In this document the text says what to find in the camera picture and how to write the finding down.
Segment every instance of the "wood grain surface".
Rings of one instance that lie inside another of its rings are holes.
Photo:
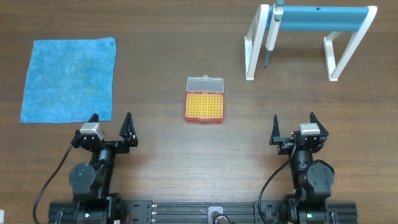
[[[20,124],[33,40],[115,37],[113,115],[106,139],[118,138],[130,111],[139,147],[118,155],[111,191],[128,200],[253,202],[287,158],[269,146],[274,114],[283,136],[313,111],[330,133],[314,158],[336,170],[334,201],[358,204],[360,223],[398,222],[398,1],[287,1],[288,5],[379,7],[338,82],[329,82],[319,32],[281,32],[255,80],[244,76],[244,36],[260,4],[273,1],[0,1],[0,209],[8,223],[32,223],[38,192],[81,123]],[[334,41],[343,54],[349,35]],[[183,118],[187,77],[224,78],[223,124]],[[90,160],[73,149],[47,187],[50,202],[70,201],[70,169]],[[292,193],[284,169],[264,198]]]

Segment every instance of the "white bracket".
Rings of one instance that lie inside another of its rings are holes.
[[[244,37],[244,58],[246,80],[254,80],[257,60],[259,58],[262,38],[266,31],[269,5],[262,4],[251,22],[248,34]]]
[[[340,76],[341,72],[347,65],[349,59],[353,55],[355,49],[361,42],[362,38],[364,37],[366,31],[368,31],[374,16],[377,13],[376,6],[368,6],[369,12],[365,17],[365,20],[362,22],[361,27],[357,32],[354,32],[351,36],[351,39],[348,42],[347,48],[341,56],[340,61],[337,63],[335,61],[335,53],[333,51],[333,39],[338,37],[341,32],[332,32],[327,37],[323,38],[323,45],[325,46],[325,55],[326,55],[326,66],[328,68],[328,76],[329,81],[335,82],[337,81],[338,77]]]

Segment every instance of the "blue towel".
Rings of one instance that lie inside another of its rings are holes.
[[[115,59],[114,38],[35,40],[20,122],[109,121]]]

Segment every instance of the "clear plastic lid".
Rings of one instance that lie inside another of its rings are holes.
[[[224,93],[224,79],[203,77],[188,77],[187,92]]]

